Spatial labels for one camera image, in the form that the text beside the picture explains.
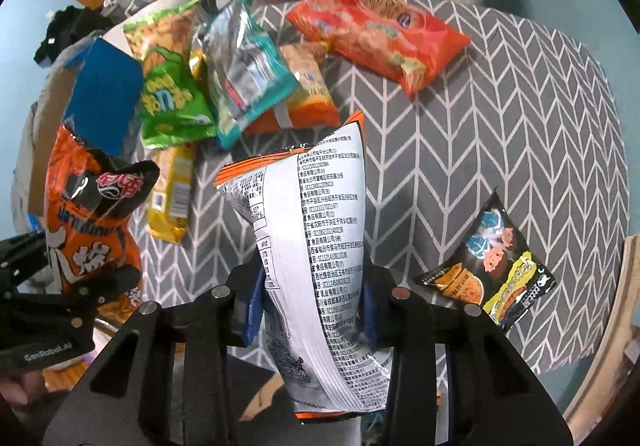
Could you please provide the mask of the person left hand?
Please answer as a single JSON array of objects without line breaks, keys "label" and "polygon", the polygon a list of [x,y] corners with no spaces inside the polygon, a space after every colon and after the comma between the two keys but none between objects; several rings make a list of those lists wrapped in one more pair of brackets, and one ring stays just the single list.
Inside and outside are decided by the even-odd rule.
[{"label": "person left hand", "polygon": [[38,403],[48,392],[41,370],[3,378],[0,390],[2,397],[12,407],[28,407]]}]

